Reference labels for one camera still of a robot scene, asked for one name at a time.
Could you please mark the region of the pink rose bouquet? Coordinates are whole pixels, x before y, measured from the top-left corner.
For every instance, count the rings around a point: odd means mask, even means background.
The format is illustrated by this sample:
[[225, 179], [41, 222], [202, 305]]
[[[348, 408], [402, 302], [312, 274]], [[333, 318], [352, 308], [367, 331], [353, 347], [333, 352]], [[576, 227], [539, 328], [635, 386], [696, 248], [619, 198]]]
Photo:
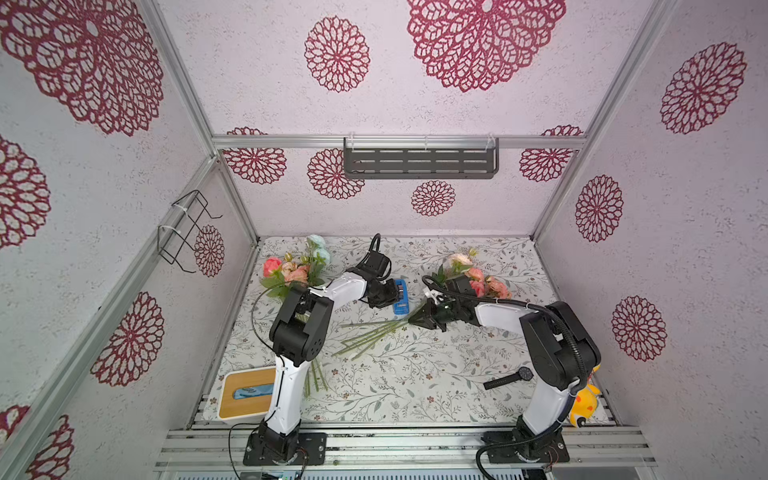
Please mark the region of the pink rose bouquet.
[[484, 298], [492, 303], [512, 298], [506, 283], [487, 275], [478, 266], [478, 250], [470, 248], [450, 255], [428, 276], [424, 301], [401, 319], [374, 322], [360, 335], [346, 339], [335, 354], [356, 359], [379, 341], [409, 326], [444, 331], [454, 321], [477, 326], [475, 308]]

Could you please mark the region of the mixed pastel flower bouquet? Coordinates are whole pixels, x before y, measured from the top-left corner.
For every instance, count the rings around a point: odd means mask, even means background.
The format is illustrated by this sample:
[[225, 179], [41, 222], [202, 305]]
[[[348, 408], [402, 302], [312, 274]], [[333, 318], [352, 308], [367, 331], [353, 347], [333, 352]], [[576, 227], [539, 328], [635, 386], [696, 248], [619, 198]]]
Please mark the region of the mixed pastel flower bouquet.
[[282, 257], [270, 256], [263, 262], [260, 284], [267, 298], [284, 300], [294, 284], [319, 287], [322, 275], [331, 262], [325, 239], [309, 235], [302, 253], [286, 252]]

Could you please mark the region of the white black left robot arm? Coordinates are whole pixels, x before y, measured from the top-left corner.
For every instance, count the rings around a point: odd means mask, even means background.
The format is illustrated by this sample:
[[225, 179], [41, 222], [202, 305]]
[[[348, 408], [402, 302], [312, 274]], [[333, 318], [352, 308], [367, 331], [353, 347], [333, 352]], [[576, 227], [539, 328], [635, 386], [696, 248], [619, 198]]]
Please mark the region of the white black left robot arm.
[[371, 308], [386, 308], [400, 300], [400, 290], [394, 279], [356, 268], [320, 288], [290, 284], [269, 332], [276, 360], [276, 384], [265, 418], [270, 431], [287, 436], [297, 430], [307, 370], [325, 344], [332, 314], [360, 300]]

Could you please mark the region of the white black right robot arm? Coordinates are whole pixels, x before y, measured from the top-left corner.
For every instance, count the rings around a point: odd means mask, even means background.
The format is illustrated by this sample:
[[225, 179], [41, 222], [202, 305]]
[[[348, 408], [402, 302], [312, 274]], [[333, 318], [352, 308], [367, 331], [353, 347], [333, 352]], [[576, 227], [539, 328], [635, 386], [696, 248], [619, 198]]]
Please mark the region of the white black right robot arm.
[[549, 434], [569, 419], [581, 391], [601, 363], [599, 349], [564, 302], [547, 306], [512, 299], [430, 290], [407, 318], [409, 324], [446, 331], [451, 322], [504, 330], [523, 337], [537, 376], [522, 430]]

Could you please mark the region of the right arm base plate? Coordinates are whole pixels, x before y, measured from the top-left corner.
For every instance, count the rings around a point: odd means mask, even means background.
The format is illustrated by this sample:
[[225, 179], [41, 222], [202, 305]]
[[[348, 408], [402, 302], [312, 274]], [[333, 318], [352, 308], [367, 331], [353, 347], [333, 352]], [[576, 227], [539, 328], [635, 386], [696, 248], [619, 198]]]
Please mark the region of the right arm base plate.
[[554, 464], [570, 461], [561, 427], [536, 435], [517, 428], [510, 431], [488, 431], [481, 439], [488, 447], [486, 453], [491, 464]]

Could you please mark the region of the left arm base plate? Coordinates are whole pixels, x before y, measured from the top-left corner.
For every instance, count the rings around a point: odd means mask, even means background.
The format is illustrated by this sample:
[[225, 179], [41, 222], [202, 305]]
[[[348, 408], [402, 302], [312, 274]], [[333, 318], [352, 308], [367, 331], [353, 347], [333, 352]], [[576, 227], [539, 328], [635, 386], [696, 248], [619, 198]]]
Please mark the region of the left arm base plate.
[[325, 463], [328, 436], [298, 432], [289, 436], [253, 433], [243, 457], [244, 466], [318, 466]]

